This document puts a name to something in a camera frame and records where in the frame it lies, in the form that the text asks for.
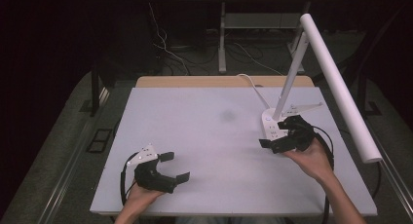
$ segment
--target human hand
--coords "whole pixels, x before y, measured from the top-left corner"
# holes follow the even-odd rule
[[[318,183],[335,176],[328,162],[322,145],[314,138],[311,145],[304,151],[287,151],[283,153],[294,161],[305,173],[313,177]]]
[[[122,208],[121,213],[116,218],[115,223],[133,223],[140,213],[142,213],[149,205],[154,203],[156,199],[163,194],[163,192],[144,189],[133,182],[128,199],[124,205],[124,208]]]

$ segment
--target white rod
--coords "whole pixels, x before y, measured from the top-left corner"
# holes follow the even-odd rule
[[[300,67],[301,61],[303,60],[308,45],[309,41],[307,39],[307,35],[305,32],[303,32],[298,43],[297,50],[294,53],[294,58],[292,59],[291,66],[289,67],[288,75],[282,88],[282,94],[280,95],[279,101],[277,102],[276,111],[273,115],[274,121],[281,120],[282,110],[285,106],[286,99],[288,98],[289,92],[291,91],[292,84],[294,83],[295,76],[297,76],[298,68]]]
[[[331,89],[335,101],[343,115],[343,118],[352,134],[358,153],[364,163],[375,163],[382,161],[382,155],[377,149],[373,137],[368,131],[364,120],[358,112],[357,106],[350,95],[349,89],[341,77],[338,68],[331,57],[330,52],[319,34],[319,30],[312,17],[305,14],[300,19],[304,31],[310,40],[313,51],[316,54],[322,73]]]

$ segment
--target white cylinder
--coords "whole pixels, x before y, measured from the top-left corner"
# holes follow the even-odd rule
[[[312,17],[305,14],[300,19],[307,33],[313,51],[316,54],[322,73],[328,83],[343,118],[352,134],[357,150],[364,163],[375,163],[382,160],[382,155],[370,134],[364,120],[358,112],[357,106],[350,95],[349,89],[331,57],[330,52],[319,34],[319,30]]]

